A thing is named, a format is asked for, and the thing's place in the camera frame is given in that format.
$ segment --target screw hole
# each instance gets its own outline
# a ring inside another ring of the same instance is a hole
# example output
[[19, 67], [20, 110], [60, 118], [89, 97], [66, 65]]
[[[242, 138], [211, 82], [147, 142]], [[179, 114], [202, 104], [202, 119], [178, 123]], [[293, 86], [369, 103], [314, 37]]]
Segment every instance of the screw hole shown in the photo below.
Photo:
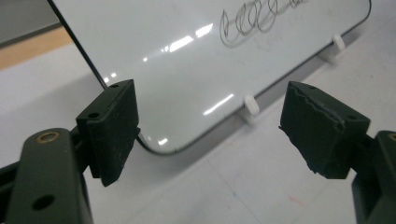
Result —
[[52, 142], [55, 139], [57, 139], [59, 137], [59, 135], [60, 134], [57, 132], [43, 133], [37, 137], [36, 141], [37, 141], [37, 143], [41, 143], [41, 144]]
[[52, 195], [45, 195], [33, 203], [33, 210], [40, 211], [52, 205], [55, 198]]
[[348, 115], [347, 116], [349, 119], [357, 119], [355, 116], [353, 116], [353, 115]]
[[97, 117], [99, 117], [99, 113], [91, 113], [88, 115], [88, 118], [90, 119], [96, 119]]

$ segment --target whiteboard surface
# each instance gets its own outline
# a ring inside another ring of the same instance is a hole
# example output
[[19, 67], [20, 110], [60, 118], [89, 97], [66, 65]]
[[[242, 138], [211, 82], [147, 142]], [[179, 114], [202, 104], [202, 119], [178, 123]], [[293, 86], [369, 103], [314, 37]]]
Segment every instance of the whiteboard surface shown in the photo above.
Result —
[[[107, 86], [134, 79], [140, 137], [163, 154], [185, 148], [247, 94], [259, 94], [364, 21], [371, 7], [369, 0], [305, 1], [265, 23], [266, 33], [253, 29], [224, 44], [221, 35], [238, 33], [231, 23], [243, 1], [52, 2]], [[265, 6], [261, 18], [271, 16]]]

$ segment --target white plastic foot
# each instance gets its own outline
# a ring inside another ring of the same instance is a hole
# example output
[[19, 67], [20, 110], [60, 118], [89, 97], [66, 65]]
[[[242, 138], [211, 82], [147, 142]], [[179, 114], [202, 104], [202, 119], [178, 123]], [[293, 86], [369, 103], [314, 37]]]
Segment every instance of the white plastic foot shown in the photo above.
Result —
[[244, 105], [246, 110], [242, 111], [240, 115], [248, 125], [253, 125], [255, 123], [254, 117], [260, 113], [260, 107], [252, 95], [245, 96]]
[[346, 48], [346, 43], [340, 35], [334, 35], [332, 37], [332, 42], [334, 43], [336, 50], [327, 49], [321, 52], [318, 56], [327, 63], [337, 64], [337, 54]]

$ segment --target black marker scribble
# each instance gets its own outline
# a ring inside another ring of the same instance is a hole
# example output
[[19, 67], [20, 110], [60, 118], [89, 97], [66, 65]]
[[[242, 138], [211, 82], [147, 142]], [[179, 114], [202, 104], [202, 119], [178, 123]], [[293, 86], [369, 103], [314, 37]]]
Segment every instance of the black marker scribble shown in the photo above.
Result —
[[274, 26], [276, 16], [286, 12], [289, 7], [297, 8], [303, 1], [289, 0], [281, 7], [278, 5], [278, 0], [250, 1], [239, 8], [235, 19], [232, 20], [223, 10], [219, 28], [222, 43], [229, 48], [235, 48], [257, 32], [267, 33]]

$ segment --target white floor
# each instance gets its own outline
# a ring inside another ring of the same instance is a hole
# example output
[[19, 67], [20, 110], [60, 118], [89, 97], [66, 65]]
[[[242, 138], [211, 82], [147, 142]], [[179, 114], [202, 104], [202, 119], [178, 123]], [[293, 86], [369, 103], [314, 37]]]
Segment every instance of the white floor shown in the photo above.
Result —
[[[395, 9], [394, 0], [374, 1], [338, 64], [324, 64], [304, 81], [370, 118], [371, 136], [396, 131]], [[72, 128], [101, 90], [74, 46], [0, 71], [0, 78], [0, 166], [18, 159], [29, 134]], [[355, 223], [355, 174], [314, 175], [277, 128], [282, 105], [283, 98], [215, 148], [160, 157], [136, 144], [108, 188], [87, 172], [95, 223]]]

